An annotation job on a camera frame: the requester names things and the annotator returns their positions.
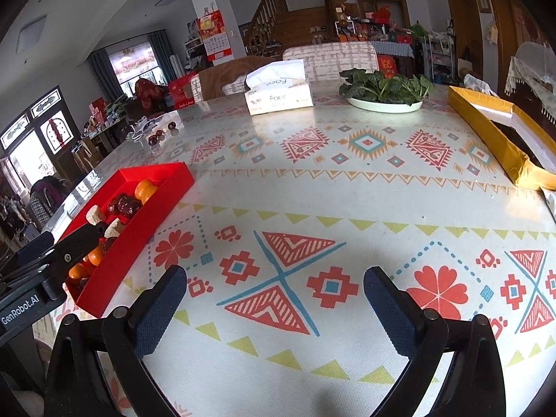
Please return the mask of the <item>white tissue box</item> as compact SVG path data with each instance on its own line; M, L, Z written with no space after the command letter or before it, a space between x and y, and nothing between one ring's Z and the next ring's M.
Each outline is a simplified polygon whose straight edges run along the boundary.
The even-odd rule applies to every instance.
M246 76L251 116L314 106L302 59L273 61Z

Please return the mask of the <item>red gift box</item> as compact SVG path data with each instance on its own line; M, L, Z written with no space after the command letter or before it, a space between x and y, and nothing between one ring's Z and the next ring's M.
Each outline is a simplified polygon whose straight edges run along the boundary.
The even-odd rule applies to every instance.
M191 81L196 76L196 72L187 73L180 78L172 80L168 84L173 107L175 109L182 109L195 104Z

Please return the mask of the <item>red wall calendar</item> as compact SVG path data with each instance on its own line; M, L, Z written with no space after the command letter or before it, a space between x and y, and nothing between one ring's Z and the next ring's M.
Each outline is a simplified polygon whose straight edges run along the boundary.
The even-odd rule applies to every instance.
M233 54L219 9L204 14L197 20L197 25L209 61L230 57Z

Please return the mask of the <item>orange tangerine front centre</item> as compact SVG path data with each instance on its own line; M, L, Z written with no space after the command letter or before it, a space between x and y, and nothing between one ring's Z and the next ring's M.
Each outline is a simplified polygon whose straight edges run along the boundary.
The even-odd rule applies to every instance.
M89 276L88 270L83 263L77 263L68 273L69 279L73 281L81 281Z

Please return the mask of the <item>orange tangerine far right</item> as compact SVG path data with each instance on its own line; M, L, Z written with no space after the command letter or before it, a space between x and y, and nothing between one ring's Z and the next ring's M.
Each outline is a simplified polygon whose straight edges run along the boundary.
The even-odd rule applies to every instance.
M142 199L142 195L143 195L144 191L152 185L153 185L153 182L148 180L148 179L141 180L135 188L135 191L134 191L135 198L136 199Z

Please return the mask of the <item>dark red date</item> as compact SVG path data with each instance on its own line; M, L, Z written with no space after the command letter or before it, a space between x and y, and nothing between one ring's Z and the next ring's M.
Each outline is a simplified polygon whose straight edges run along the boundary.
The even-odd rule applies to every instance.
M127 219L132 219L139 209L141 208L141 202L137 201L136 199L130 199L126 206L123 207L123 211L121 215L123 215Z

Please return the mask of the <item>orange tangerine upper middle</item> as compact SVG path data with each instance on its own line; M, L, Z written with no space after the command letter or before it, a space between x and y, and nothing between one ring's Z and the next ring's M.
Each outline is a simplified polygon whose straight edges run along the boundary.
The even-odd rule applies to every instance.
M156 190L157 190L157 186L155 185L148 185L143 187L139 196L141 203L145 204L146 202L148 202L148 199L150 199L153 196Z

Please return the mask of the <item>brown chair back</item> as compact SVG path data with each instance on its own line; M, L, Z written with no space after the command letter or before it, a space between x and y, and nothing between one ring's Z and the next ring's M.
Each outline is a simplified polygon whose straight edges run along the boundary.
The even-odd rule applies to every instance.
M225 85L230 85L238 77L247 75L273 61L275 61L273 57L247 56L201 71L199 78L204 101L223 97L222 88Z

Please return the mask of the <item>orange tangerine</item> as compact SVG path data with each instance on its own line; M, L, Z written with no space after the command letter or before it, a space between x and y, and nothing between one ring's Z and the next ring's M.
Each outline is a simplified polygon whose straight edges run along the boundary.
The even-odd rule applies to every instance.
M148 180L148 179L141 180L135 188L135 191L134 191L135 198L136 199L142 199L142 195L143 195L144 191L152 185L153 185L153 182Z
M69 279L73 281L81 281L89 276L88 270L83 263L77 263L68 273Z
M94 250L92 250L88 254L87 259L92 265L98 267L98 265L102 262L104 255L105 243L101 242Z
M155 185L148 185L143 187L139 196L141 203L145 204L146 202L148 202L148 199L150 199L153 196L156 190L157 190L157 186Z

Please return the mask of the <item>white plate of greens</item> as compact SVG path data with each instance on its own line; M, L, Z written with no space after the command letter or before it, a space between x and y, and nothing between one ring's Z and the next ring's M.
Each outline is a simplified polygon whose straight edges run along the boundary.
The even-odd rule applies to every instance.
M342 71L339 76L343 79L339 95L350 105L385 114L417 111L433 89L433 83L424 75L386 77L380 71L368 73L364 69L351 69Z

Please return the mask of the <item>yellow cardboard box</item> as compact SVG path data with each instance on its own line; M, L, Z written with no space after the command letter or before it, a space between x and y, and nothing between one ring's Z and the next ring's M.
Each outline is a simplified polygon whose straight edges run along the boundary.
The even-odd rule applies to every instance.
M536 166L532 156L485 115L486 111L499 111L508 122L513 122L516 116L541 141L542 147L555 154L555 141L521 108L498 97L457 87L449 87L448 101L491 151L515 186L528 190L555 190L555 173Z

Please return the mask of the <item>patterned chair back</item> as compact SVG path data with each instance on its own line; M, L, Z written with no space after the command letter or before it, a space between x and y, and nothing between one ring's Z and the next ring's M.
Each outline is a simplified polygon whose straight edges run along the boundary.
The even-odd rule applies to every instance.
M340 73L362 69L367 73L379 70L378 55L368 41L331 42L290 47L283 60L302 59L309 81L334 81Z

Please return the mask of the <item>red rectangular tray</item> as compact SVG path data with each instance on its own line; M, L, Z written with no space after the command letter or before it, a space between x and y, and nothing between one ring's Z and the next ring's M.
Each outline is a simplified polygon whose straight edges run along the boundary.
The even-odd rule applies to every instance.
M122 218L123 233L95 267L87 284L83 288L71 283L67 285L75 304L98 318L103 315L124 276L155 230L193 186L193 175L183 162L119 169L92 195L60 236L65 238L86 224L86 213L93 205L98 205L106 214L106 221L111 222L115 216L107 212L109 202L123 193L133 195L142 180L149 180L157 187L154 195L131 219L126 216Z

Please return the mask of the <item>beige rice cake block tall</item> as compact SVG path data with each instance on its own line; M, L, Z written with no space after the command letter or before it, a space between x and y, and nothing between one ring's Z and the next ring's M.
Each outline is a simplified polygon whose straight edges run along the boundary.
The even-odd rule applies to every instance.
M106 216L98 205L93 205L86 213L86 220L91 225L97 225L101 222L106 222Z

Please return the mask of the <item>beige rice cake block round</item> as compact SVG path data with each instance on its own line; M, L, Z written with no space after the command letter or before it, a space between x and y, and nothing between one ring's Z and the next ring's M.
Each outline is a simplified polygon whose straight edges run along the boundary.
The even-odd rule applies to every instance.
M118 238L125 228L125 224L120 219L114 219L105 230L105 238Z

